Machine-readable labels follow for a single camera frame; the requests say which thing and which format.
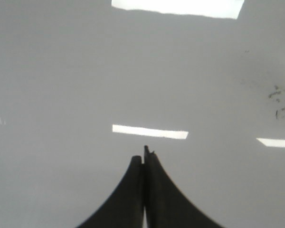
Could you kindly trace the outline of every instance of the reflective surface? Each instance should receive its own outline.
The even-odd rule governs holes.
[[[237,20],[0,1],[0,227],[79,225],[149,145],[222,226],[285,228],[285,148],[257,138],[285,140],[285,0]]]

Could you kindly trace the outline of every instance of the black object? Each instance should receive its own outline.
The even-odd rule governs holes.
[[[77,228],[142,228],[144,206],[148,228],[223,228],[186,199],[148,146],[144,164],[132,157],[112,195]]]

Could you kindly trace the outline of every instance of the white glossy floor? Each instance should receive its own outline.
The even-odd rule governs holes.
[[[285,228],[285,148],[257,138],[285,140],[285,0],[237,20],[0,1],[0,228],[74,228],[145,144],[224,227]]]

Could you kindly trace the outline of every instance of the black plastic part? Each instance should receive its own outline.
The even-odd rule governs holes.
[[[143,173],[142,158],[132,157],[128,170],[112,195],[77,228],[141,228]]]
[[[186,199],[148,146],[144,147],[144,167],[148,228],[222,228]]]

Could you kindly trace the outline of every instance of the black wedge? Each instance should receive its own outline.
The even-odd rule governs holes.
[[[222,228],[186,199],[147,146],[144,167],[148,228]]]
[[[142,228],[143,181],[142,159],[134,156],[112,195],[77,228]]]

